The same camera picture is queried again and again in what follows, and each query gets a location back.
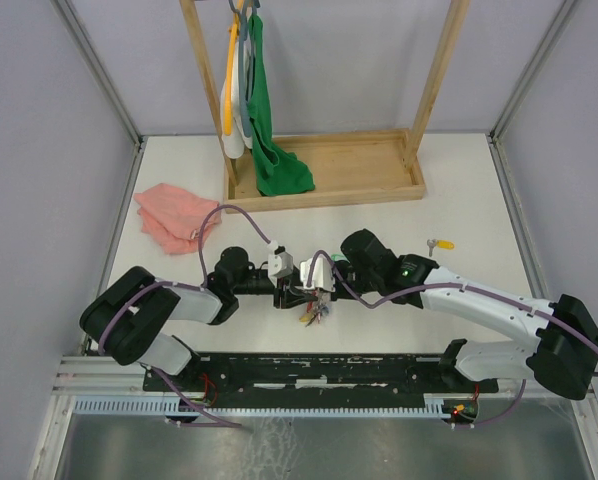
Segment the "grey key holder with rings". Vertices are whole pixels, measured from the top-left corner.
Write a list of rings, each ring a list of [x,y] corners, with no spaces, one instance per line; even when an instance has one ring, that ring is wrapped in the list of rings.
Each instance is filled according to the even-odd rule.
[[[306,312],[300,317],[300,322],[308,327],[314,323],[320,323],[331,311],[331,301],[321,300],[321,291],[317,291],[315,301],[308,304]]]

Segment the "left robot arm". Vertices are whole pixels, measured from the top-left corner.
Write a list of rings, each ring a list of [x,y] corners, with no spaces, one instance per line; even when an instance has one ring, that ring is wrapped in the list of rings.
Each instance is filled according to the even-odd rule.
[[[283,249],[257,268],[245,249],[230,247],[204,287],[162,280],[141,266],[129,269],[84,310],[79,326],[119,365],[155,367],[177,389],[188,390],[198,383],[200,366],[163,327],[169,320],[218,326],[239,308],[240,295],[270,296],[278,309],[317,300],[301,288],[300,271]]]

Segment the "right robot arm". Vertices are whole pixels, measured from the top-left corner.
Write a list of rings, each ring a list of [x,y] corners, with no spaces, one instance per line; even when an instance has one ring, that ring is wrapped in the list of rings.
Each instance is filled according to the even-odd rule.
[[[513,295],[475,283],[416,254],[395,255],[367,229],[341,245],[335,262],[319,251],[302,274],[306,288],[341,290],[354,300],[376,292],[385,303],[453,315],[503,335],[498,342],[452,341],[437,368],[446,389],[491,379],[534,380],[570,400],[583,399],[598,377],[598,327],[579,299]]]

